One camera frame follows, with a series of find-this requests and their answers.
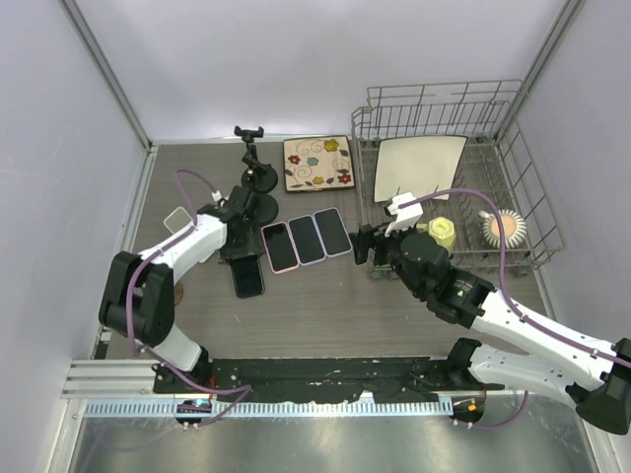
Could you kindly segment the purple case phone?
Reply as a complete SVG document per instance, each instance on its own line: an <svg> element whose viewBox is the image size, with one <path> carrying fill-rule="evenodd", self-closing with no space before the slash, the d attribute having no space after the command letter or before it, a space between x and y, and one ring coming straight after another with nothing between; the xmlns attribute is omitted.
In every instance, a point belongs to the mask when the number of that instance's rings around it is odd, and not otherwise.
<svg viewBox="0 0 631 473"><path fill-rule="evenodd" d="M313 216L291 219L288 227L301 266L320 263L325 259L326 254Z"/></svg>
<svg viewBox="0 0 631 473"><path fill-rule="evenodd" d="M349 235L337 208L317 211L314 219L327 257L341 256L352 250Z"/></svg>

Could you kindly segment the black round phone stand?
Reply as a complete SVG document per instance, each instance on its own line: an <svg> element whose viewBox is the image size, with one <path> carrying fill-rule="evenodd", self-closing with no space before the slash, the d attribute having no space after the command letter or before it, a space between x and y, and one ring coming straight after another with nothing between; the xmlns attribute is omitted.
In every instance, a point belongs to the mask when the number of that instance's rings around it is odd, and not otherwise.
<svg viewBox="0 0 631 473"><path fill-rule="evenodd" d="M242 162L246 169L241 177L242 187L259 192L269 193L278 183L278 174L271 164L262 163L258 158L258 152L254 141L264 137L264 129L243 129L240 126L234 128L234 134L245 143L245 153Z"/></svg>
<svg viewBox="0 0 631 473"><path fill-rule="evenodd" d="M256 209L254 211L254 217L261 226L271 224L277 217L279 212L279 206L276 199L269 193L259 193L251 191L258 199Z"/></svg>

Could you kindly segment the pink case phone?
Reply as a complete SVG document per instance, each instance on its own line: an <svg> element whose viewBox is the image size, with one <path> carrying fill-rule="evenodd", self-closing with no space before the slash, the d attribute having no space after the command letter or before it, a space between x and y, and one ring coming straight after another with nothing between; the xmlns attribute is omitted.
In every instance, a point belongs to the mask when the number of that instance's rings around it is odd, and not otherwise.
<svg viewBox="0 0 631 473"><path fill-rule="evenodd" d="M271 271L281 274L299 266L296 248L285 222L265 226L261 229Z"/></svg>

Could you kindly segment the black phone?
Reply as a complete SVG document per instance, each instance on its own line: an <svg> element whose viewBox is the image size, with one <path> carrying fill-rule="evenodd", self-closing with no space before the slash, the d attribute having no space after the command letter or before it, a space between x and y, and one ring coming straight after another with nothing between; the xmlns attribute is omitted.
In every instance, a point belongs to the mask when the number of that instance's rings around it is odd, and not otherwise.
<svg viewBox="0 0 631 473"><path fill-rule="evenodd" d="M248 299L264 293L265 288L257 256L232 260L231 271L235 292L239 299Z"/></svg>

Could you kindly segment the floral square plate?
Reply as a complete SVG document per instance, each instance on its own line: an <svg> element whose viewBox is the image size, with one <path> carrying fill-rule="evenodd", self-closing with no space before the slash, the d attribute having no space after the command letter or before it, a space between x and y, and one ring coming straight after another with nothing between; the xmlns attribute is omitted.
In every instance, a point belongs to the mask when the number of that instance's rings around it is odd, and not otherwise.
<svg viewBox="0 0 631 473"><path fill-rule="evenodd" d="M288 193L354 188L349 139L339 135L285 140L283 176Z"/></svg>

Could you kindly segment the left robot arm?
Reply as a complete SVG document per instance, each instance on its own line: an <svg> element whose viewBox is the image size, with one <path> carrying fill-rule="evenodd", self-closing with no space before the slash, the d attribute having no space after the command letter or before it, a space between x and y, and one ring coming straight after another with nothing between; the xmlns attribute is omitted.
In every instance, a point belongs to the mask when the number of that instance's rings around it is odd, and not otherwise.
<svg viewBox="0 0 631 473"><path fill-rule="evenodd" d="M208 351L175 324L175 284L215 253L225 261L260 255L263 200L236 186L164 241L139 253L121 251L111 262L100 324L149 348L176 371L176 382L187 392L208 385L211 362Z"/></svg>

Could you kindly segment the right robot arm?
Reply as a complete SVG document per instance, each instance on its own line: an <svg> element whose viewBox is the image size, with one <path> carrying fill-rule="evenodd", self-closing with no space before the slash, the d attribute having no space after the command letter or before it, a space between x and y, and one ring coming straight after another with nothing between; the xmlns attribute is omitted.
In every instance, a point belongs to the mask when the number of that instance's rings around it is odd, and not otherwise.
<svg viewBox="0 0 631 473"><path fill-rule="evenodd" d="M475 340L458 340L445 365L450 385L514 386L566 404L610 434L628 434L629 339L597 339L529 309L489 281L452 265L447 250L426 233L389 233L384 226L367 225L349 237L356 264L375 255L444 322L521 349L510 355Z"/></svg>

